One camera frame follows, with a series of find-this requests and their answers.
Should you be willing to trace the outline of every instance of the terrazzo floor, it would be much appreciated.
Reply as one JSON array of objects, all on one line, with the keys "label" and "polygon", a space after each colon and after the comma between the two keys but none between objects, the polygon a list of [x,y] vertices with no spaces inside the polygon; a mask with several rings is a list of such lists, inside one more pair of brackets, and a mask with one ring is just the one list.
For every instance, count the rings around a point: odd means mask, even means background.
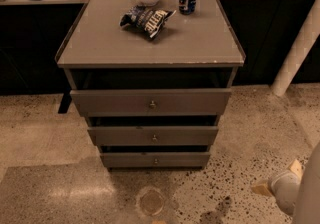
[{"label": "terrazzo floor", "polygon": [[206,168],[109,172],[73,103],[57,114],[61,98],[0,97],[1,224],[291,223],[250,185],[305,164],[320,138],[320,84],[232,87]]}]

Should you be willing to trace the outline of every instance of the white pipe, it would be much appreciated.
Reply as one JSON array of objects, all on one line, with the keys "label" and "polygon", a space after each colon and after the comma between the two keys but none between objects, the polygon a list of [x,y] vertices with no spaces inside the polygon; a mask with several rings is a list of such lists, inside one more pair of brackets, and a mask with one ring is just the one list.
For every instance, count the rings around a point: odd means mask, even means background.
[{"label": "white pipe", "polygon": [[271,86],[271,91],[275,95],[282,96],[285,94],[287,88],[292,82],[292,79],[298,72],[319,34],[320,0],[315,0],[288,53],[287,58]]}]

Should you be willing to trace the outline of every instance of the snack bag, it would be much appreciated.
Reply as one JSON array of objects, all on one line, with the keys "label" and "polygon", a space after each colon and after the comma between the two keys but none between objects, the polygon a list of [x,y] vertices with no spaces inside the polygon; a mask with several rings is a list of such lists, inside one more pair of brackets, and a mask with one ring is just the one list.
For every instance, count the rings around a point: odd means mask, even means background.
[{"label": "snack bag", "polygon": [[146,6],[134,6],[120,21],[120,26],[131,24],[146,31],[150,38],[159,34],[165,22],[176,11],[147,9]]}]

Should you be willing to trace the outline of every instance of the gray nightstand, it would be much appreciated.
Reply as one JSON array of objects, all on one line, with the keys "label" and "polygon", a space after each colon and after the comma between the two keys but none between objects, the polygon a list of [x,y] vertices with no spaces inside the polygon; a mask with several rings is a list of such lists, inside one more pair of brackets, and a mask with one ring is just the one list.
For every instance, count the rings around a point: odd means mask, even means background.
[{"label": "gray nightstand", "polygon": [[119,21],[135,0],[90,0],[58,61],[108,168],[205,167],[244,54],[216,0],[154,40]]}]

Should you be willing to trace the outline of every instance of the drawer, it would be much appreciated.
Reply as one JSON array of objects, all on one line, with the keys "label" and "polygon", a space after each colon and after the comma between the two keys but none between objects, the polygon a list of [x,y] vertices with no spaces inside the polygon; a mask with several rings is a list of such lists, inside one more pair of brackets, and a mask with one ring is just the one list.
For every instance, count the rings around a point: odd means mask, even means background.
[{"label": "drawer", "polygon": [[183,153],[105,153],[101,160],[107,168],[149,168],[149,167],[201,167],[204,168],[208,152]]},{"label": "drawer", "polygon": [[81,116],[222,115],[231,89],[73,90]]},{"label": "drawer", "polygon": [[94,145],[212,145],[214,127],[89,127]]}]

